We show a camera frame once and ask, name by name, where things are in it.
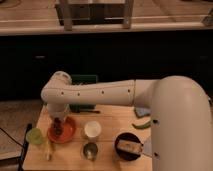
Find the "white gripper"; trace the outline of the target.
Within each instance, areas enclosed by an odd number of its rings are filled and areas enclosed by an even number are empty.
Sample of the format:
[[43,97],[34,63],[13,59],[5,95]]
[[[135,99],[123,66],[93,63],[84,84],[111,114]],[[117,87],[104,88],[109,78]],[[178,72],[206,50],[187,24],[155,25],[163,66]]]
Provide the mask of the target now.
[[48,104],[46,108],[52,120],[58,118],[63,121],[70,112],[69,106],[65,104]]

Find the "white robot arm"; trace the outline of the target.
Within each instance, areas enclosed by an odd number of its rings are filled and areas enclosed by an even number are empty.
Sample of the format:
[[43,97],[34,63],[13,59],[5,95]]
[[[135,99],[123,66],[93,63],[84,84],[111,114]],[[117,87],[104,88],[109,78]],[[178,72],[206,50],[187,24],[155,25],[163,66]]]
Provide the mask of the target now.
[[41,98],[54,116],[69,104],[148,108],[153,171],[213,171],[213,113],[203,88],[188,77],[73,85],[57,71]]

